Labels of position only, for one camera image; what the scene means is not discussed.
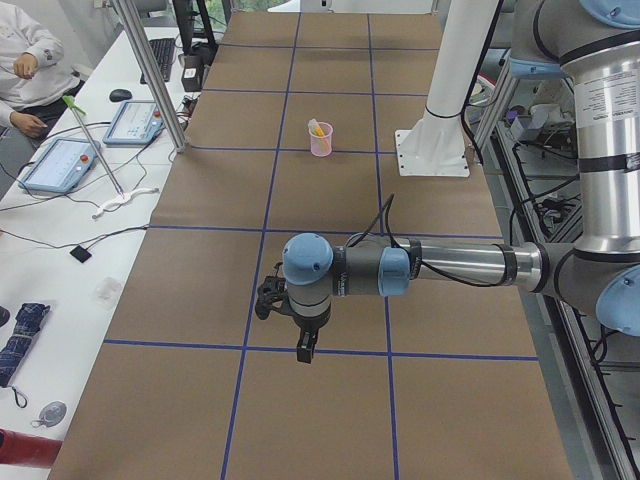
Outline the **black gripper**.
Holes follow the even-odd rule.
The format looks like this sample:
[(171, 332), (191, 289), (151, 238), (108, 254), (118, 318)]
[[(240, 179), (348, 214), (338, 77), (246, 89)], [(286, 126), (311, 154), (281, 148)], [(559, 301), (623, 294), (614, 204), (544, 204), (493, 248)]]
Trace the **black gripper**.
[(298, 362), (312, 362), (317, 343), (317, 332), (328, 323), (330, 317), (330, 308), (316, 316), (293, 314), (294, 323), (301, 329), (296, 345), (296, 359)]

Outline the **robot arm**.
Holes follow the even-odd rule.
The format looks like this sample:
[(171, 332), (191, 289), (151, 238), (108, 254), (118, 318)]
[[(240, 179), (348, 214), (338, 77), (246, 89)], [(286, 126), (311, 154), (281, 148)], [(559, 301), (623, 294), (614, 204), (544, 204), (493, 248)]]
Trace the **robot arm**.
[[(456, 1), (438, 54), (423, 117), (396, 134), (398, 171), (418, 181), (417, 211), (464, 228), (482, 214), (466, 190), (464, 121), (500, 10), (499, 2)], [(412, 230), (371, 229), (343, 246), (300, 233), (284, 246), (282, 275), (255, 307), (299, 327), (299, 361), (312, 360), (331, 301), (404, 294), (416, 279), (474, 288), (515, 285), (563, 301), (603, 326), (639, 332), (639, 5), (635, 1), (523, 1), (515, 8), (510, 68), (517, 77), (569, 78), (583, 231), (572, 244), (419, 240)]]

